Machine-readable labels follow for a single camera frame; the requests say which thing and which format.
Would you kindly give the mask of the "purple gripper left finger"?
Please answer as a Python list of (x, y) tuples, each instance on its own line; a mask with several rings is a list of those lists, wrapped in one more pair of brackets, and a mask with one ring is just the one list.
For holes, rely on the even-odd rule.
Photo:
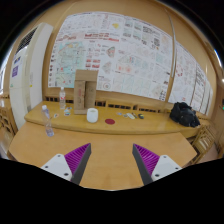
[(91, 155), (91, 144), (82, 145), (66, 155), (56, 154), (42, 169), (79, 185)]

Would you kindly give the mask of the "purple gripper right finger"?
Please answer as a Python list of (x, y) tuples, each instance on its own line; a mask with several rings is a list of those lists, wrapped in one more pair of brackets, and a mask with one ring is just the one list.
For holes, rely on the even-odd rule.
[(168, 155), (159, 156), (140, 145), (134, 144), (132, 153), (144, 185), (181, 170)]

